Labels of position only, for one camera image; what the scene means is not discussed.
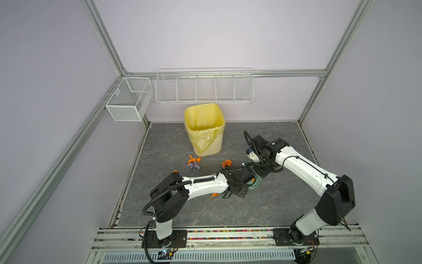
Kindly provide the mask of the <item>green plastic dustpan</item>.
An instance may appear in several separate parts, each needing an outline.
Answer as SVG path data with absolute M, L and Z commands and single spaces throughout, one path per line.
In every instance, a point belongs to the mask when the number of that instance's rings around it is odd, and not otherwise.
M 263 177 L 259 174 L 259 171 L 253 168 L 251 169 L 251 172 L 253 174 L 253 178 L 247 182 L 248 190 L 255 190 L 261 183 Z

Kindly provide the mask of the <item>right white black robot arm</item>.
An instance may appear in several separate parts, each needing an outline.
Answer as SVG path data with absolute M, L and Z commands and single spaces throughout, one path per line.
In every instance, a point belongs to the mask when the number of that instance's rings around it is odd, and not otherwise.
M 340 224 L 355 208 L 355 191 L 350 177 L 322 169 L 280 138 L 266 141 L 260 135 L 254 138 L 246 135 L 245 139 L 251 160 L 273 173 L 288 169 L 320 196 L 315 208 L 291 225 L 289 235 L 294 243 L 301 243 L 323 227 Z

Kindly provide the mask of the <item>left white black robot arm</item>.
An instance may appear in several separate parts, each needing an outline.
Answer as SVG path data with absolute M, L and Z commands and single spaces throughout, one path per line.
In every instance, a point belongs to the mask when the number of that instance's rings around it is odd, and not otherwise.
M 221 168 L 202 177 L 183 177 L 178 172 L 172 172 L 150 192 L 151 199 L 142 209 L 142 214 L 152 219 L 150 226 L 158 240 L 165 240 L 172 236 L 173 219 L 188 201 L 212 194 L 222 194 L 224 198 L 231 195 L 244 198 L 249 187 L 257 182 L 251 164 Z

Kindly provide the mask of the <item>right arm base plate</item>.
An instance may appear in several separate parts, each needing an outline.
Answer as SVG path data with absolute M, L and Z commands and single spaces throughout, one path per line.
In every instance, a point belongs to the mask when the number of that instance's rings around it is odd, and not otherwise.
M 301 232 L 290 228 L 273 229 L 273 239 L 276 246 L 317 246 L 320 245 L 316 232 L 303 235 Z

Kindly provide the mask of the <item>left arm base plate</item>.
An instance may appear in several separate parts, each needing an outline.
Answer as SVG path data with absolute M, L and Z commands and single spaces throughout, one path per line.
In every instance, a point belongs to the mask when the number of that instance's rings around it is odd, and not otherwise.
M 185 248 L 187 244 L 187 230 L 173 230 L 172 234 L 164 239 L 158 239 L 155 231 L 148 231 L 143 238 L 142 248 Z

